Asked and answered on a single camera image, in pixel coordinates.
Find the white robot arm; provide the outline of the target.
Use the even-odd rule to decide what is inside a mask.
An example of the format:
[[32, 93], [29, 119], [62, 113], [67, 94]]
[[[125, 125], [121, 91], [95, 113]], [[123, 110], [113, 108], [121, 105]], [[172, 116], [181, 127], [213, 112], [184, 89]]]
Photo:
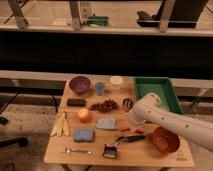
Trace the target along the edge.
[[128, 112], [128, 120], [134, 127], [145, 121], [158, 124], [213, 152], [213, 123], [163, 110], [156, 93], [147, 93], [138, 100]]

